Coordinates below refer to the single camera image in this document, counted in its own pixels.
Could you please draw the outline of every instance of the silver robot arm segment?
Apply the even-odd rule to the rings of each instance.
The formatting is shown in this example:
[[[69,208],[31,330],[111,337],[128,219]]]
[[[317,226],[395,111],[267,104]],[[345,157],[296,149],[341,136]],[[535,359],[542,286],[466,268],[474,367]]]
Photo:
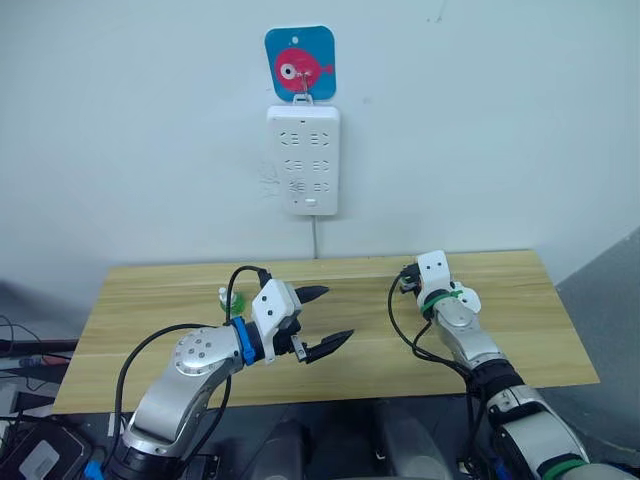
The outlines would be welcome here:
[[[294,289],[264,272],[264,284],[252,302],[251,322],[236,317],[231,325],[199,328],[178,341],[164,373],[129,421],[107,466],[109,478],[174,478],[211,395],[230,375],[261,359],[270,364],[286,353],[310,363],[334,352],[351,336],[353,330],[340,332],[307,348],[297,335],[302,304],[329,289]]]
[[[441,250],[420,255],[403,270],[403,292],[413,291],[424,318],[432,321],[456,362],[470,372],[470,393],[481,399],[494,430],[493,447],[513,478],[539,480],[551,471],[587,467],[584,446],[540,394],[526,385],[491,336],[480,327],[480,298],[452,279]],[[607,466],[609,476],[625,478]],[[591,478],[567,476],[566,478]]]

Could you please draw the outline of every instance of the wall outlet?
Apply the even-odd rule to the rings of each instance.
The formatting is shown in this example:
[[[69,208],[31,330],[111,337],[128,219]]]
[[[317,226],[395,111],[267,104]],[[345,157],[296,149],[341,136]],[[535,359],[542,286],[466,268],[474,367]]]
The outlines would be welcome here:
[[[340,169],[338,109],[310,104],[272,106],[267,128],[284,209],[295,215],[335,215]]]

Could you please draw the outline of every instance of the red fish sticker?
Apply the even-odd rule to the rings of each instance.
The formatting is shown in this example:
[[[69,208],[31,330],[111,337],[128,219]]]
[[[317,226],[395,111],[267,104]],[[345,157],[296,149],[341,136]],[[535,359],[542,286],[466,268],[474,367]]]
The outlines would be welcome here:
[[[290,92],[304,92],[303,76],[310,90],[322,74],[333,75],[333,65],[323,67],[313,55],[301,48],[287,48],[276,58],[276,78]]]

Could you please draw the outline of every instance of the sticker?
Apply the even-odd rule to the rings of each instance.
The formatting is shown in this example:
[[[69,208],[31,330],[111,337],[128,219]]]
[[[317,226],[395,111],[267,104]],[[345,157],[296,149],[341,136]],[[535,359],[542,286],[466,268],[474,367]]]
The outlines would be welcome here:
[[[264,39],[276,94],[285,102],[304,93],[314,100],[336,93],[333,34],[327,27],[274,28]]]

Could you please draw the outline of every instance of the wire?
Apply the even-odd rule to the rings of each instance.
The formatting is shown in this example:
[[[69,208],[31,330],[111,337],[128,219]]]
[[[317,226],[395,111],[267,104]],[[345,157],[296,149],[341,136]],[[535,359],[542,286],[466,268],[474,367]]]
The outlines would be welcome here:
[[[2,318],[2,320],[6,322],[7,324],[6,326],[9,327],[9,329],[11,329],[11,340],[10,340],[11,343],[9,344],[9,349],[6,352],[2,352],[3,357],[9,357],[11,355],[11,352],[13,352],[13,345],[15,344],[15,341],[16,341],[16,332],[14,330],[13,323],[11,323],[11,320],[9,320],[8,317],[0,314],[0,318]]]
[[[122,368],[120,369],[120,373],[118,374],[118,381],[116,383],[116,395],[115,395],[114,408],[113,408],[115,418],[120,418],[120,416],[122,415],[122,392],[124,389],[124,381],[127,377],[127,371],[129,370],[129,367],[131,366],[131,363],[133,362],[133,360],[144,349],[144,347],[149,345],[156,338],[161,337],[162,335],[165,335],[170,332],[175,332],[176,330],[184,330],[187,328],[203,328],[203,327],[209,327],[209,326],[210,325],[203,325],[200,323],[180,323],[178,325],[172,325],[170,327],[160,329],[157,332],[154,332],[151,335],[149,335],[142,342],[140,342],[138,346],[133,349],[133,351],[129,354],[127,359],[124,361],[124,363],[122,364]],[[113,440],[111,442],[111,451],[109,452],[109,455],[107,456],[107,458],[102,464],[103,470],[106,469],[107,465],[113,458],[113,455],[116,452],[116,447],[118,446],[119,438],[120,438],[120,422],[115,421],[113,422]]]
[[[22,415],[22,416],[11,416],[11,415],[2,415],[0,416],[0,420],[5,422],[27,422],[27,423],[52,423],[54,425],[60,425],[61,427],[69,427],[69,424],[66,422],[62,422],[55,418],[50,417],[34,417],[31,415]]]
[[[398,286],[398,282],[400,281],[401,278],[402,278],[402,273],[399,273],[396,276],[396,278],[393,279],[393,282],[391,283],[391,287],[389,288],[389,294],[387,295],[387,313],[389,314],[389,320],[391,321],[391,326],[396,331],[398,336],[402,339],[402,341],[406,343],[409,347],[411,347],[411,351],[416,357],[428,362],[440,363],[442,365],[445,365],[451,368],[453,371],[455,371],[458,375],[460,375],[462,379],[466,382],[469,379],[471,374],[471,372],[467,367],[465,367],[464,365],[460,365],[458,362],[447,360],[446,358],[442,358],[438,355],[435,355],[419,347],[415,341],[412,342],[411,340],[409,340],[407,336],[402,332],[402,330],[400,330],[400,327],[398,326],[396,319],[393,315],[393,293],[396,287]],[[421,331],[421,333],[418,334],[416,338],[418,338],[419,340],[420,337],[427,332],[430,326],[431,326],[431,323],[430,322],[427,323],[427,326],[423,329],[423,331]]]
[[[4,320],[4,322],[6,323],[6,325],[0,325],[0,327],[9,327],[11,329],[11,340],[10,340],[10,345],[9,345],[9,349],[6,352],[2,352],[2,357],[10,357],[11,353],[13,352],[13,347],[15,345],[15,328],[20,328],[22,330],[24,330],[25,332],[27,332],[29,335],[31,335],[33,338],[36,339],[36,341],[40,344],[44,343],[42,341],[42,339],[36,335],[33,330],[28,329],[27,327],[25,327],[24,325],[20,325],[18,323],[14,323],[12,322],[9,317],[7,317],[6,315],[2,315],[0,314],[0,318],[2,318]],[[42,353],[40,354],[41,358],[42,358],[42,363],[44,363],[45,365],[48,365],[47,361],[44,359],[44,356],[49,356],[49,357],[56,357],[56,358],[62,358],[64,360],[71,360],[69,357],[65,357],[64,355],[58,355],[55,353]]]
[[[243,265],[241,267],[238,267],[231,274],[231,277],[229,278],[229,284],[227,286],[227,301],[225,302],[225,322],[224,322],[224,325],[229,325],[231,323],[231,293],[233,291],[233,284],[234,284],[236,278],[238,277],[238,275],[241,272],[244,272],[244,271],[247,271],[247,270],[251,270],[251,271],[256,272],[258,274],[258,278],[260,279],[261,283],[262,283],[262,280],[263,280],[263,275],[264,274],[268,274],[267,270],[265,270],[264,268],[255,267],[253,265]],[[183,330],[183,329],[187,329],[187,328],[209,328],[209,327],[215,328],[212,325],[202,325],[202,324],[199,324],[199,323],[183,323],[183,324],[179,324],[179,325],[173,325],[173,326],[158,330],[155,333],[152,333],[147,338],[145,338],[142,342],[140,342],[138,344],[138,346],[136,348],[134,348],[133,351],[129,354],[129,356],[125,360],[124,364],[122,365],[122,368],[120,369],[120,373],[118,374],[118,381],[116,383],[116,393],[115,393],[115,401],[114,401],[114,409],[113,409],[115,418],[120,418],[122,416],[122,393],[123,393],[123,389],[124,389],[124,381],[125,381],[126,376],[127,376],[127,371],[129,370],[129,367],[131,366],[131,363],[136,358],[136,356],[147,345],[149,345],[156,338],[158,338],[158,337],[160,337],[162,335],[165,335],[165,334],[167,334],[169,332],[174,332],[176,330]],[[220,405],[220,408],[218,409],[218,413],[216,415],[216,418],[214,419],[213,423],[211,424],[211,426],[209,427],[207,432],[205,432],[205,435],[203,435],[203,437],[198,441],[198,443],[193,448],[191,453],[189,453],[189,455],[187,455],[187,457],[185,459],[185,462],[183,463],[183,466],[180,468],[180,470],[183,470],[186,467],[186,465],[188,464],[188,462],[193,458],[193,456],[198,453],[198,450],[200,450],[202,445],[204,445],[204,443],[207,441],[209,436],[211,436],[211,434],[213,433],[215,428],[218,426],[218,424],[220,423],[220,420],[222,420],[222,415],[224,414],[224,411],[226,410],[227,402],[229,401],[230,394],[231,394],[231,377],[229,376],[229,377],[227,377],[227,384],[225,386],[224,397],[222,399],[222,404]],[[107,455],[107,457],[105,458],[105,461],[102,463],[102,469],[103,470],[106,470],[107,465],[109,465],[109,462],[113,459],[113,456],[115,455],[115,452],[116,452],[116,448],[118,447],[119,438],[120,438],[120,422],[116,421],[116,422],[114,422],[114,426],[113,426],[113,440],[111,442],[111,450],[110,450],[109,454]]]
[[[311,236],[313,237],[313,259],[318,258],[318,226],[317,218],[315,215],[311,215]]]
[[[46,356],[46,357],[62,358],[64,360],[71,361],[71,359],[69,357],[65,357],[64,355],[58,355],[56,353],[45,353],[43,355]]]
[[[447,360],[445,358],[439,357],[421,347],[418,346],[418,342],[420,341],[420,339],[425,335],[425,333],[427,333],[429,331],[429,329],[431,328],[432,322],[430,320],[427,321],[427,324],[418,332],[418,334],[415,336],[415,338],[413,339],[413,342],[410,341],[407,336],[402,332],[402,330],[400,330],[400,327],[398,326],[398,324],[396,323],[395,317],[393,316],[393,293],[398,285],[398,282],[400,281],[400,279],[402,278],[402,273],[398,274],[392,284],[391,284],[391,288],[389,289],[389,295],[387,297],[387,310],[389,313],[389,320],[391,321],[391,325],[393,326],[394,330],[396,331],[396,333],[400,336],[400,338],[402,339],[402,341],[404,341],[407,345],[409,345],[411,347],[411,352],[418,358],[428,361],[428,362],[436,362],[436,363],[441,363],[443,365],[446,365],[447,367],[451,368],[452,370],[454,370],[457,374],[459,374],[464,382],[465,382],[465,390],[466,390],[466,402],[467,402],[467,421],[468,421],[468,428],[469,428],[469,434],[467,437],[467,440],[465,442],[465,447],[463,450],[463,463],[465,465],[465,467],[467,468],[467,470],[473,474],[477,476],[477,470],[476,468],[470,463],[470,460],[472,460],[472,455],[473,455],[473,442],[475,441],[475,438],[478,434],[478,430],[480,429],[480,424],[482,423],[482,418],[484,416],[484,411],[486,409],[486,400],[484,399],[484,397],[481,398],[480,401],[480,410],[478,412],[478,415],[475,416],[474,412],[473,412],[473,399],[471,396],[471,392],[470,392],[470,382],[471,382],[471,370],[469,370],[467,367],[465,367],[464,365],[461,365],[457,362],[451,361],[451,360]]]
[[[229,284],[227,285],[227,301],[225,302],[224,309],[224,325],[231,324],[231,294],[233,293],[233,284],[235,283],[238,275],[246,270],[256,272],[258,276],[260,276],[261,272],[266,272],[264,268],[254,267],[253,265],[243,265],[242,267],[236,268],[235,271],[231,274],[231,277],[229,278]]]
[[[213,419],[213,422],[211,423],[207,431],[204,432],[200,440],[198,440],[198,443],[195,445],[195,447],[193,447],[189,455],[185,457],[184,461],[182,462],[182,465],[178,469],[176,478],[180,478],[182,476],[182,474],[184,473],[184,469],[187,468],[187,465],[189,465],[189,462],[191,462],[191,460],[193,460],[193,457],[195,457],[198,454],[200,449],[204,446],[205,443],[207,443],[207,440],[209,440],[209,438],[213,434],[213,431],[217,428],[218,424],[220,423],[220,420],[222,420],[222,415],[224,415],[224,412],[227,409],[227,403],[229,402],[230,395],[231,395],[231,375],[227,377],[227,382],[224,387],[224,395],[222,397],[222,403],[220,404],[220,407],[218,407],[218,411],[216,412],[216,416]]]

